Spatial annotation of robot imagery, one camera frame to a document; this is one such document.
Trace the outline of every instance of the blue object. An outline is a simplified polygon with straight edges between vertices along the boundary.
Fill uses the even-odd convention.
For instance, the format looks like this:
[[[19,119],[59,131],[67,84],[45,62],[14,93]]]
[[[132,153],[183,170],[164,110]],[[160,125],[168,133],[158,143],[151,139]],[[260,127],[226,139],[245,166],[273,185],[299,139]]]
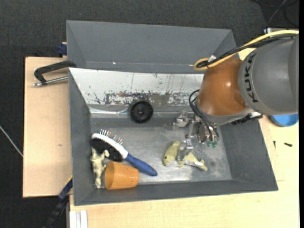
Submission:
[[[132,155],[128,154],[125,158],[125,161],[128,161],[132,166],[137,168],[139,171],[149,175],[149,176],[157,176],[156,170],[153,169],[150,165],[146,162],[143,162]]]
[[[62,55],[67,55],[67,45],[65,44],[60,44],[57,47],[57,53],[62,54]]]
[[[272,115],[269,116],[270,120],[280,127],[289,127],[295,125],[299,121],[299,114],[290,115]]]

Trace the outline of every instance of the metal clamp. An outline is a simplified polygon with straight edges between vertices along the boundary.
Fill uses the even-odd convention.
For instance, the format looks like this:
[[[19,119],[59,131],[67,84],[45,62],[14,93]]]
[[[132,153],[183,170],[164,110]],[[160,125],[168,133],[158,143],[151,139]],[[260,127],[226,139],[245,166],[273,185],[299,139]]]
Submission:
[[[43,66],[40,68],[37,68],[34,72],[34,76],[40,81],[39,83],[35,83],[33,84],[33,86],[44,86],[50,83],[54,83],[54,82],[58,82],[61,80],[65,80],[68,77],[60,77],[60,78],[55,78],[55,79],[51,79],[51,80],[46,80],[42,74],[45,73],[49,73],[52,71],[56,71],[65,67],[76,67],[76,64],[73,63],[72,61],[64,61],[64,62],[60,62],[60,63],[55,63],[55,64],[51,64],[48,66]]]

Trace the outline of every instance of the cable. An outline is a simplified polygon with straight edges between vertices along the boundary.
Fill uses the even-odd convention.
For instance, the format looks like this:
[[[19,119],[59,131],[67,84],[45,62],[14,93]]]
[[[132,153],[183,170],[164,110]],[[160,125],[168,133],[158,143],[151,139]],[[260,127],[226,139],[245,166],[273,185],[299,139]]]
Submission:
[[[206,128],[207,128],[207,130],[208,130],[208,132],[209,132],[210,140],[213,141],[213,134],[212,134],[210,128],[212,128],[212,130],[215,132],[215,134],[216,134],[217,137],[219,138],[219,133],[218,133],[216,127],[213,126],[213,125],[210,123],[210,121],[209,121],[203,114],[201,114],[201,113],[197,110],[195,104],[193,104],[193,102],[197,99],[197,96],[196,96],[193,100],[191,100],[192,96],[193,96],[196,92],[198,92],[198,91],[199,91],[199,89],[193,91],[193,92],[190,94],[190,96],[189,96],[189,105],[190,105],[191,109],[193,110],[193,112],[201,118],[201,120],[203,121],[203,123],[205,124],[205,126],[206,126]]]
[[[283,14],[284,14],[284,18],[287,20],[287,22],[289,22],[291,25],[298,27],[295,23],[293,23],[287,16],[287,12],[286,12],[286,6],[283,6]]]
[[[280,6],[274,6],[274,5],[268,5],[268,4],[265,4],[265,3],[261,3],[261,2],[258,1],[258,0],[250,0],[250,1],[253,1],[253,2],[255,2],[255,3],[257,3],[257,4],[261,5],[261,6],[265,6],[265,7],[268,7],[268,8],[277,9],[277,8],[280,7]],[[296,4],[298,1],[299,1],[299,0],[296,0],[296,1],[292,2],[292,3],[290,3],[290,4],[287,4],[287,5],[283,6],[282,8],[290,7],[290,6],[294,5],[294,4]]]
[[[18,147],[15,145],[15,143],[12,141],[12,139],[9,137],[9,135],[4,131],[4,129],[1,127],[1,125],[0,125],[0,129],[3,131],[3,133],[5,134],[5,136],[9,139],[9,141],[14,146],[14,148],[17,150],[17,152],[23,157],[22,152],[18,149]]]
[[[277,14],[277,12],[280,10],[280,9],[283,9],[283,15],[284,15],[284,18],[286,19],[287,22],[289,22],[291,25],[295,26],[295,27],[299,27],[298,25],[296,25],[295,23],[293,23],[292,21],[290,21],[290,19],[288,18],[287,16],[287,12],[286,12],[286,8],[287,7],[290,7],[294,4],[296,4],[299,0],[295,0],[289,4],[286,4],[286,2],[288,0],[282,0],[282,3],[279,5],[279,6],[274,6],[274,5],[269,5],[269,4],[265,4],[265,3],[261,3],[260,1],[258,0],[250,0],[250,1],[253,1],[261,6],[264,6],[264,7],[268,7],[268,8],[274,8],[274,9],[277,9],[273,15],[271,16],[270,20],[268,21],[267,24],[269,24],[269,22],[272,20],[272,18],[274,17],[275,14]]]
[[[267,27],[269,27],[270,21],[274,18],[274,16],[277,14],[277,12],[282,8],[282,6],[287,2],[288,0],[284,0],[281,5],[276,9],[276,11],[273,13],[273,15],[270,17],[269,21],[267,22]]]
[[[280,30],[280,31],[274,31],[262,36],[257,37],[256,39],[246,43],[245,45],[241,46],[241,47],[237,47],[235,52],[231,52],[230,54],[228,54],[228,56],[222,57],[220,56],[219,59],[215,59],[211,62],[208,62],[209,58],[202,58],[200,60],[198,60],[194,65],[193,68],[195,70],[201,71],[201,70],[205,70],[207,68],[211,68],[214,67],[220,63],[222,63],[223,61],[227,60],[228,58],[232,57],[233,55],[235,55],[237,52],[249,48],[249,47],[253,47],[255,43],[260,42],[266,38],[270,38],[270,37],[275,37],[275,36],[279,36],[279,35],[286,35],[286,36],[292,36],[292,35],[296,35],[299,34],[299,31],[297,30]]]

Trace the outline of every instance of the black round object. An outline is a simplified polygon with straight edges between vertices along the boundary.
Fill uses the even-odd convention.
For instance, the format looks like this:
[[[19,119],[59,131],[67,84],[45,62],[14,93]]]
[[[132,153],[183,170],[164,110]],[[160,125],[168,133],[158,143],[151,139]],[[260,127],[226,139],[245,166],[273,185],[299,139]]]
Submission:
[[[136,102],[130,108],[130,115],[137,123],[144,123],[152,117],[153,107],[146,101]]]

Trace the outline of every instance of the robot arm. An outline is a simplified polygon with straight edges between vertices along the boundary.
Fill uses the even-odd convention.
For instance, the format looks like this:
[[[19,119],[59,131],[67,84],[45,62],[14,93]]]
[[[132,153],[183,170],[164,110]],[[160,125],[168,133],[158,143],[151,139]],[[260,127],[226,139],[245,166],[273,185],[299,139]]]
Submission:
[[[218,59],[198,61],[207,69],[194,112],[211,124],[226,124],[261,114],[293,114],[298,110],[299,31],[283,30],[261,36]],[[256,48],[244,61],[232,57]]]

